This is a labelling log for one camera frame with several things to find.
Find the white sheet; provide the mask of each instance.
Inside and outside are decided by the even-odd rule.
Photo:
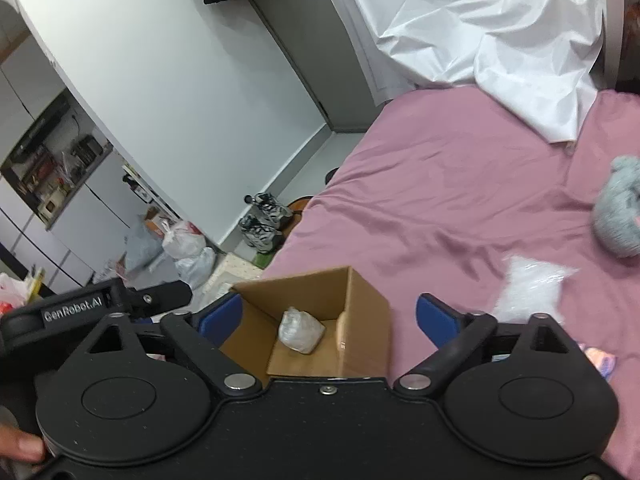
[[[476,83],[549,142],[577,139],[596,97],[600,0],[332,2],[377,104]]]

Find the gray door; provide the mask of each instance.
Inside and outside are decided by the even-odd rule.
[[[335,132],[365,131],[374,105],[331,0],[253,0]]]

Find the triangular cutout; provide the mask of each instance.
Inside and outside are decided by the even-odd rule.
[[[566,354],[568,349],[558,339],[558,336],[548,326],[540,326],[533,339],[532,349],[538,352],[553,352]]]
[[[122,340],[120,339],[120,330],[116,325],[107,327],[102,332],[100,339],[94,343],[89,350],[89,354],[101,354],[103,352],[117,352],[122,350]]]

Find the fingernail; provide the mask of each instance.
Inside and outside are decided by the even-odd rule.
[[[37,436],[22,436],[18,440],[18,448],[25,455],[39,458],[44,452],[44,444]]]

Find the open cardboard box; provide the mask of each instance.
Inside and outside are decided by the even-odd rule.
[[[239,326],[220,349],[266,384],[270,376],[385,377],[390,348],[387,300],[351,267],[236,283]],[[290,306],[321,321],[326,331],[311,354],[278,339]],[[336,324],[342,316],[337,340]]]

